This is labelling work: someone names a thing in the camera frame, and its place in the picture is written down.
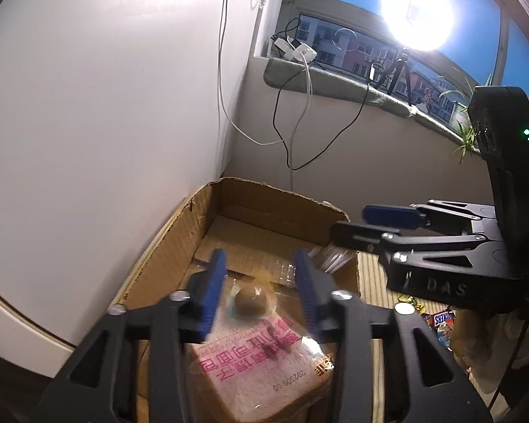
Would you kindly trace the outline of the brown Snickers bar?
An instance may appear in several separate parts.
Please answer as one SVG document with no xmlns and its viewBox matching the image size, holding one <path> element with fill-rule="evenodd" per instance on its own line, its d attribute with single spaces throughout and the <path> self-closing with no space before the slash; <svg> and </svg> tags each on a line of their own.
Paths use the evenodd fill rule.
<svg viewBox="0 0 529 423">
<path fill-rule="evenodd" d="M 439 339 L 449 340 L 454 328 L 455 313 L 452 310 L 442 310 L 430 315 L 427 323 Z"/>
</svg>

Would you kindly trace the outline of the tan candy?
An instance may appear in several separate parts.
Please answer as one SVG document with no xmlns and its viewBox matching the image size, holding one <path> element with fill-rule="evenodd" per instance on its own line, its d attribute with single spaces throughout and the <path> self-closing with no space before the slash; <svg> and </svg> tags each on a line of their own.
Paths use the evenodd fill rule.
<svg viewBox="0 0 529 423">
<path fill-rule="evenodd" d="M 275 312 L 277 297 L 265 284 L 234 284 L 227 296 L 226 306 L 235 318 L 266 319 Z"/>
</svg>

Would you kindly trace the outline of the yellow candy packet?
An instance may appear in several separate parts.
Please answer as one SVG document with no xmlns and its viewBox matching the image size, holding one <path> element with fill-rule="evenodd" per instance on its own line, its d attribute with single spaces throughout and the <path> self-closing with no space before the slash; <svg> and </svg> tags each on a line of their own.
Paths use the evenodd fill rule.
<svg viewBox="0 0 529 423">
<path fill-rule="evenodd" d="M 397 297 L 397 300 L 399 301 L 399 303 L 408 304 L 412 306 L 420 314 L 426 313 L 425 304 L 419 302 L 419 300 L 414 296 L 400 294 Z"/>
</svg>

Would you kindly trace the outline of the striped beige cushion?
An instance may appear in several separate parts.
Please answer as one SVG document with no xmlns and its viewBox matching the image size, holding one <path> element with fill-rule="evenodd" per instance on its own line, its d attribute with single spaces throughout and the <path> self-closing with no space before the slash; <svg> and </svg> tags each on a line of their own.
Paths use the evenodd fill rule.
<svg viewBox="0 0 529 423">
<path fill-rule="evenodd" d="M 359 252 L 358 280 L 360 297 L 367 304 L 392 308 L 399 300 L 397 294 L 386 287 L 387 279 L 376 255 Z M 383 343 L 372 340 L 372 422 L 384 421 L 384 359 Z"/>
</svg>

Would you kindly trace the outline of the green potted plant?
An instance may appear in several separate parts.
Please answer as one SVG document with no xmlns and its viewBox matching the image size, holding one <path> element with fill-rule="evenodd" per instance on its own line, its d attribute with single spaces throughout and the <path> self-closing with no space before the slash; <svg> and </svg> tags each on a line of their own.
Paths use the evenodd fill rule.
<svg viewBox="0 0 529 423">
<path fill-rule="evenodd" d="M 466 156 L 472 156 L 479 152 L 476 143 L 476 131 L 470 121 L 468 108 L 470 101 L 474 96 L 474 92 L 478 83 L 472 84 L 468 78 L 464 78 L 467 91 L 463 92 L 460 88 L 443 90 L 439 94 L 439 99 L 447 98 L 449 96 L 459 96 L 462 100 L 453 100 L 451 117 L 449 119 L 450 127 L 458 134 L 461 139 L 459 147 L 455 153 L 459 154 L 459 164 L 462 164 Z"/>
</svg>

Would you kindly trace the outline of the brown cardboard box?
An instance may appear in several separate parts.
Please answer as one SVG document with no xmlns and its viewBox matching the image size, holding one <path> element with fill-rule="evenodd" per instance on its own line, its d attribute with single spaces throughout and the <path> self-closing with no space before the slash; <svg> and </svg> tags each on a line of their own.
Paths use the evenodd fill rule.
<svg viewBox="0 0 529 423">
<path fill-rule="evenodd" d="M 212 330 L 221 313 L 243 323 L 258 321 L 231 316 L 226 299 L 234 284 L 265 284 L 277 297 L 273 314 L 290 317 L 311 337 L 296 290 L 293 253 L 325 246 L 329 228 L 345 219 L 346 214 L 335 207 L 263 183 L 236 178 L 211 182 L 184 202 L 163 226 L 116 301 L 129 309 L 151 306 L 186 287 L 189 278 L 202 271 L 213 252 L 221 249 L 226 255 L 227 275 Z M 184 369 L 196 421 L 187 346 Z M 285 422 L 324 421 L 329 390 L 301 418 Z"/>
</svg>

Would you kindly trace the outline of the black tripod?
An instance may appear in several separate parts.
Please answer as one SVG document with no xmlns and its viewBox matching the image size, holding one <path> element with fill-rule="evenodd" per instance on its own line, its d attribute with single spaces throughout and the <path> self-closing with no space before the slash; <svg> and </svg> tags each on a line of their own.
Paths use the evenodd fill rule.
<svg viewBox="0 0 529 423">
<path fill-rule="evenodd" d="M 373 62 L 369 73 L 369 85 L 372 85 L 376 90 L 385 87 L 386 94 L 391 96 L 396 90 L 399 78 L 404 78 L 407 103 L 411 106 L 413 101 L 409 60 L 409 51 L 406 48 L 403 48 L 388 68 L 384 68 L 383 64 L 380 62 Z"/>
</svg>

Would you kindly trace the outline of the packaged bread slice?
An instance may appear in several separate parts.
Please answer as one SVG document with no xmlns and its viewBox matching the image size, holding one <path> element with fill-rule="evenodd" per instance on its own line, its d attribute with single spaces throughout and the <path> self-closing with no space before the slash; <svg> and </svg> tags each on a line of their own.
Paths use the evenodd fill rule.
<svg viewBox="0 0 529 423">
<path fill-rule="evenodd" d="M 299 419 L 327 394 L 334 370 L 333 349 L 277 313 L 254 323 L 221 313 L 187 353 L 198 422 Z"/>
</svg>

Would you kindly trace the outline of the white power adapter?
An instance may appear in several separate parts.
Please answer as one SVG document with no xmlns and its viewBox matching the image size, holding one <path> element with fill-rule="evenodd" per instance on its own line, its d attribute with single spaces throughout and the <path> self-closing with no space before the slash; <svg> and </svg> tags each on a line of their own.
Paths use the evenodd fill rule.
<svg viewBox="0 0 529 423">
<path fill-rule="evenodd" d="M 281 58 L 288 61 L 309 64 L 313 62 L 317 56 L 316 51 L 314 51 L 308 44 L 301 43 L 297 39 L 292 39 L 290 37 L 283 38 L 282 36 L 277 36 L 273 39 L 273 45 L 280 52 Z"/>
</svg>

